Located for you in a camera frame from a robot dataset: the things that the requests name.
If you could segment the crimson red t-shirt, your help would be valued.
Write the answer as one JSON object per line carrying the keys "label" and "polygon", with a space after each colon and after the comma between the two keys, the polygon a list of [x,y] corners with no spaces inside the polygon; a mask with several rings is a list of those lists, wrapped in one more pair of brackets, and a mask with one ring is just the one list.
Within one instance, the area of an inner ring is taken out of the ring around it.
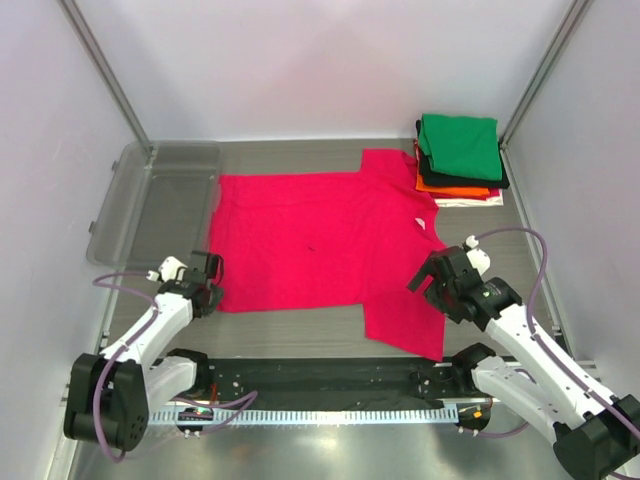
{"label": "crimson red t-shirt", "polygon": [[209,237],[221,310],[359,305],[367,338],[440,360],[444,316],[408,288],[442,248],[416,174],[409,154],[367,149],[356,172],[223,175]]}

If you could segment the clear plastic bin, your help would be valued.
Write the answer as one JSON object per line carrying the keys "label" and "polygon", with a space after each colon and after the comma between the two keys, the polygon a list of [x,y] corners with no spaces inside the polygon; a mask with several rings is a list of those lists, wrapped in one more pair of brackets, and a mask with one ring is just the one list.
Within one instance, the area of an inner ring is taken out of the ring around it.
{"label": "clear plastic bin", "polygon": [[131,143],[95,221],[87,260],[114,269],[152,269],[166,257],[186,262],[208,248],[220,198],[222,150],[215,142]]}

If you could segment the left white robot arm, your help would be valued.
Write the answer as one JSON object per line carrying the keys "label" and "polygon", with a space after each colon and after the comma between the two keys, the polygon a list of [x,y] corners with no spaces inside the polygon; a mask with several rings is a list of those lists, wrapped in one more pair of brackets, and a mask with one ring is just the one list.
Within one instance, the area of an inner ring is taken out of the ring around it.
{"label": "left white robot arm", "polygon": [[213,385],[206,354],[165,348],[193,320],[213,314],[224,295],[221,255],[173,256],[145,273],[159,285],[129,330],[98,353],[83,353],[70,373],[63,431],[97,444],[114,463],[142,441],[150,417],[176,397],[205,397]]}

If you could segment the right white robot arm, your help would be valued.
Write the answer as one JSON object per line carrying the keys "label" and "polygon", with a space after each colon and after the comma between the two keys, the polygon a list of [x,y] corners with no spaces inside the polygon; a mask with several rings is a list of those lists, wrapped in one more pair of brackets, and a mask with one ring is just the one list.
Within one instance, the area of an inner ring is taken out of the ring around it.
{"label": "right white robot arm", "polygon": [[571,478],[615,474],[639,454],[638,400],[616,396],[587,373],[504,280],[483,279],[489,265],[481,249],[455,246],[431,253],[408,285],[450,320],[474,324],[520,364],[512,367],[476,343],[455,355],[453,388],[504,403],[550,442]]}

